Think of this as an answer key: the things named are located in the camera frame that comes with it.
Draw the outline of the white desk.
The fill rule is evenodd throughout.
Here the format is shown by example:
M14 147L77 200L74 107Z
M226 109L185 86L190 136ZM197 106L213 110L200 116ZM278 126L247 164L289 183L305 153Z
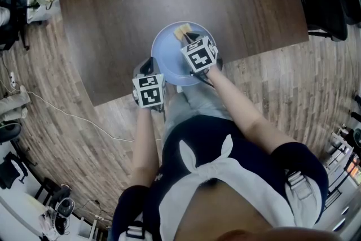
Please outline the white desk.
M0 229L6 240L39 240L42 230L39 216L46 210L45 206L34 198L40 188L40 183L30 174L21 183L14 181L10 189L0 188L0 217L10 215L14 222L12 228ZM14 230L14 237L10 237L10 230ZM71 216L65 234L56 241L89 241L92 226L76 216Z

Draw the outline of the black wooden chair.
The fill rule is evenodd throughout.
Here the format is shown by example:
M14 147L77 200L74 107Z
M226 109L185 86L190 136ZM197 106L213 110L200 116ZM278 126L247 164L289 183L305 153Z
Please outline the black wooden chair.
M43 205L48 205L51 197L60 190L60 186L49 178L44 178L34 198Z

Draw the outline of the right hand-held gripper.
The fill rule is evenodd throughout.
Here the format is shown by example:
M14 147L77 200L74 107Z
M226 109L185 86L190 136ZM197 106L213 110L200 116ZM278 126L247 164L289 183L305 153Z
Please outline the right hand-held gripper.
M182 36L181 53L194 73L209 69L217 63L218 49L208 36L189 33Z

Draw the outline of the grey black handheld device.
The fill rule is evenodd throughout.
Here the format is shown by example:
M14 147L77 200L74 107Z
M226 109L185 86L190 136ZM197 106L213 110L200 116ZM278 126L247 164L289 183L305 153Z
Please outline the grey black handheld device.
M68 221L74 211L75 203L70 198L71 188L62 184L54 193L46 210L39 216L42 234L48 240L55 241L65 234Z

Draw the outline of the person's left forearm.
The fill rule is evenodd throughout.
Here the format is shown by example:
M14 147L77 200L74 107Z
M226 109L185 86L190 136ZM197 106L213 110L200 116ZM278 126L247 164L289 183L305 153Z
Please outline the person's left forearm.
M159 170L159 155L151 110L140 108L133 145L130 186L150 187Z

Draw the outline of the person's torso in navy top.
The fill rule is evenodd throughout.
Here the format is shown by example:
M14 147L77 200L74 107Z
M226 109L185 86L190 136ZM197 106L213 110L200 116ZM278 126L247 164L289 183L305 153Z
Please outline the person's torso in navy top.
M121 194L112 241L173 241L194 193L212 180L228 184L273 227L313 227L328 194L327 172L304 144L286 143L268 154L234 122L197 115L171 131L150 187Z

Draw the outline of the black stool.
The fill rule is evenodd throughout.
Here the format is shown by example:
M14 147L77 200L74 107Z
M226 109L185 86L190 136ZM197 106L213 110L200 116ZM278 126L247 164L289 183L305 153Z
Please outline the black stool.
M17 138L22 130L22 125L16 121L0 124L0 145Z

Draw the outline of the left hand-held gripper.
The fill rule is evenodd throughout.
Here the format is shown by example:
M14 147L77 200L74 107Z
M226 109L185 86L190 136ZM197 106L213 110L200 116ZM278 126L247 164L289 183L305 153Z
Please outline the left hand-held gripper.
M143 60L135 67L134 76L143 76L132 79L133 98L138 106L141 108L162 108L165 79L160 72L157 60L154 57Z

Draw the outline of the metal shelf rack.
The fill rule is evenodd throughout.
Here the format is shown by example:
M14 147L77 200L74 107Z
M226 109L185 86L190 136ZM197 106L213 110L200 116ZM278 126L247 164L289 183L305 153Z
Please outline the metal shelf rack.
M361 129L343 126L329 139L324 167L329 187L325 208L330 207L342 194L340 187L361 163Z

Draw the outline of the person's right forearm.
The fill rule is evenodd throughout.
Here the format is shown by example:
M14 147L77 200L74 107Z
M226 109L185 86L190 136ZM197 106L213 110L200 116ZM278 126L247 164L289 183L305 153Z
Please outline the person's right forearm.
M245 138L271 154L279 146L295 140L274 127L217 66L210 67L208 79L213 84L234 123Z

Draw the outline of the tan sponge piece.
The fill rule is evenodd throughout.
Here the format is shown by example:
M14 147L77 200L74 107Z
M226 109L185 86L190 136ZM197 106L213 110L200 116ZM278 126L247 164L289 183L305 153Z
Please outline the tan sponge piece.
M183 36L185 36L186 33L191 32L191 31L192 31L192 29L191 29L190 24L185 23L185 24L180 25L179 27L177 27L174 30L174 35L179 41L181 41Z

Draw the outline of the person's grey trousers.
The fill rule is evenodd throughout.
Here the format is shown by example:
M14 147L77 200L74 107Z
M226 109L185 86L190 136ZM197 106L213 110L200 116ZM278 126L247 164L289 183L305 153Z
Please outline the person's grey trousers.
M196 115L232 120L214 88L204 83L184 86L182 92L176 93L169 102L162 145L177 125Z

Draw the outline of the big blue plate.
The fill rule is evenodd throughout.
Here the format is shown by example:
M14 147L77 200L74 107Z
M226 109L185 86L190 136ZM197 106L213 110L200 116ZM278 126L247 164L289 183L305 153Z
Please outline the big blue plate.
M212 34L200 24L179 21L164 27L153 41L151 56L157 61L165 80L175 86L193 86L200 82L191 75L192 68L181 52L181 48L187 46L188 42L179 40L174 34L177 28L185 24L190 25L192 33L199 34L201 38L207 36L213 47L217 47Z

